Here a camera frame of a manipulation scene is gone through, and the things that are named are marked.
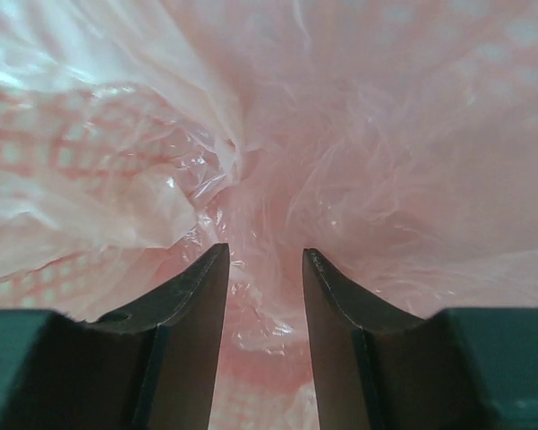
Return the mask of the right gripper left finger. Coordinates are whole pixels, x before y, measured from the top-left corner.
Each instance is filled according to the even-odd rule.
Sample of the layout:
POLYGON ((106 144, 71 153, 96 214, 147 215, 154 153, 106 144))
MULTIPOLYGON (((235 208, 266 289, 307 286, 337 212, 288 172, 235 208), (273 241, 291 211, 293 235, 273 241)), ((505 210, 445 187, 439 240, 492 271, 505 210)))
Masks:
POLYGON ((0 429, 205 429, 229 248, 99 317, 0 309, 0 429))

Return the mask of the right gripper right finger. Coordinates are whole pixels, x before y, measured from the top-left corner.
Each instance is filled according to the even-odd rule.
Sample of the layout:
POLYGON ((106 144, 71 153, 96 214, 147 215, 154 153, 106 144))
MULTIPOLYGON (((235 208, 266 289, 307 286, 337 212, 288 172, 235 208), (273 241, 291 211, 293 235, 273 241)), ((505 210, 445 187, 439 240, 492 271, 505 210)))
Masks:
POLYGON ((303 252, 323 429, 538 429, 538 308, 452 307, 422 319, 303 252))

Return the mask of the pink plastic trash bag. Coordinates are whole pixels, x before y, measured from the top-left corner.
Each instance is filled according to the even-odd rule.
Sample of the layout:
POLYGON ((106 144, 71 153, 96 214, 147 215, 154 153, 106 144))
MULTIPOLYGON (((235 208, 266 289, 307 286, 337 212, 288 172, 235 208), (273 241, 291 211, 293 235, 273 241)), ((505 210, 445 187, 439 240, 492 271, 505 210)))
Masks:
POLYGON ((538 1, 0 1, 0 307, 230 247, 210 425, 314 429, 301 260, 538 306, 538 1))

